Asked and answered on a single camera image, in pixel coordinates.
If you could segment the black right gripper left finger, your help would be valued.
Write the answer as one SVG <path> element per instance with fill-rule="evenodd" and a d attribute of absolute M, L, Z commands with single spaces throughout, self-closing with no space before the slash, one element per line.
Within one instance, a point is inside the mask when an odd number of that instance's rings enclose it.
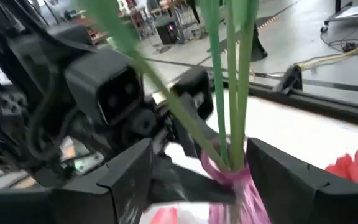
<path fill-rule="evenodd" d="M 138 224 L 152 176 L 145 138 L 94 172 L 54 190 L 58 224 Z"/>

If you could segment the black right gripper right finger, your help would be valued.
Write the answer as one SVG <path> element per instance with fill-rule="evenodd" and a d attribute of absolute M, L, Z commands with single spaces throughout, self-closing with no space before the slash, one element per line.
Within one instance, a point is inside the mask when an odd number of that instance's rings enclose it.
<path fill-rule="evenodd" d="M 257 138 L 246 158 L 272 224 L 358 224 L 358 184 Z"/>

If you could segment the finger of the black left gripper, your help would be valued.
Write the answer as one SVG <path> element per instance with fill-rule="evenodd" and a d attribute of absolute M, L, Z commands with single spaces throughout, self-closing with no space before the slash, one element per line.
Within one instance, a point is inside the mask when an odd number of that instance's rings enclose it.
<path fill-rule="evenodd" d="M 211 202 L 233 204 L 233 189 L 192 170 L 178 166 L 169 157 L 157 156 L 152 166 L 149 203 Z"/>
<path fill-rule="evenodd" d="M 207 70 L 195 67 L 185 72 L 174 84 L 172 92 L 176 93 L 185 110 L 192 117 L 196 126 L 208 140 L 217 140 L 219 134 L 206 124 L 214 110 L 211 80 Z M 185 155 L 199 156 L 201 148 L 190 136 L 187 129 L 177 118 L 173 119 L 176 142 L 181 144 Z"/>

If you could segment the purple glass vase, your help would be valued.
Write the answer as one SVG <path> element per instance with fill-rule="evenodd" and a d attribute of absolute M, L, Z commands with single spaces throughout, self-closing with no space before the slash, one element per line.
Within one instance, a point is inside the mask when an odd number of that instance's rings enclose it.
<path fill-rule="evenodd" d="M 242 170 L 225 173 L 215 168 L 207 153 L 202 152 L 201 164 L 214 180 L 229 187 L 236 196 L 233 204 L 211 203 L 208 224 L 271 224 L 247 162 Z"/>

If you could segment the black computer tower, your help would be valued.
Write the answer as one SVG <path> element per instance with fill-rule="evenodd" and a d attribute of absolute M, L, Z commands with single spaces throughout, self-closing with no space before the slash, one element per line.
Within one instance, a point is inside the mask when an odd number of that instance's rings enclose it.
<path fill-rule="evenodd" d="M 162 44 L 175 44 L 178 40 L 178 33 L 175 21 L 171 17 L 161 17 L 155 21 L 155 28 L 162 41 Z"/>

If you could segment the black stand foot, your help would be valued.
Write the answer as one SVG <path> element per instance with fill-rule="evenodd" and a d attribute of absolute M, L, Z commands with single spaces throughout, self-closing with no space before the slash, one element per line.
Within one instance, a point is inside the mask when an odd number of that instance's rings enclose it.
<path fill-rule="evenodd" d="M 259 40 L 259 31 L 254 24 L 253 38 L 252 38 L 252 50 L 251 50 L 251 62 L 256 62 L 267 57 L 268 53 L 263 48 Z"/>

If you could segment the large black striped-edge mat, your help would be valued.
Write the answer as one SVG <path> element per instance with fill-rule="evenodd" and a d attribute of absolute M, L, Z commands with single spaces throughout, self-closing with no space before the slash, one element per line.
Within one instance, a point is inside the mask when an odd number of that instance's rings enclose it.
<path fill-rule="evenodd" d="M 264 29 L 266 26 L 268 26 L 272 22 L 276 21 L 279 18 L 279 16 L 280 16 L 279 14 L 274 14 L 272 16 L 257 18 L 255 21 L 257 30 Z"/>

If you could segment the grey wheeled cart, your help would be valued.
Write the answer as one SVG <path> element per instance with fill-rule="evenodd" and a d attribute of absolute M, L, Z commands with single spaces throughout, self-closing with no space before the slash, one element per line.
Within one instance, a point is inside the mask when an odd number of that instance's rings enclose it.
<path fill-rule="evenodd" d="M 342 4 L 344 0 L 334 0 L 334 13 L 324 20 L 320 33 L 327 33 L 331 22 L 358 20 L 358 5 L 353 5 L 354 0 Z"/>

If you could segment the black mount bar with clip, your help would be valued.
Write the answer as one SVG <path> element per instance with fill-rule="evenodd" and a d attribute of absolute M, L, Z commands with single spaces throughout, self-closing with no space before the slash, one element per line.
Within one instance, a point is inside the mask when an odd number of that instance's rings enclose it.
<path fill-rule="evenodd" d="M 291 65 L 285 71 L 283 77 L 281 77 L 280 82 L 277 86 L 273 88 L 275 93 L 281 93 L 283 95 L 288 95 L 294 90 L 303 89 L 303 77 L 302 69 L 299 65 Z"/>

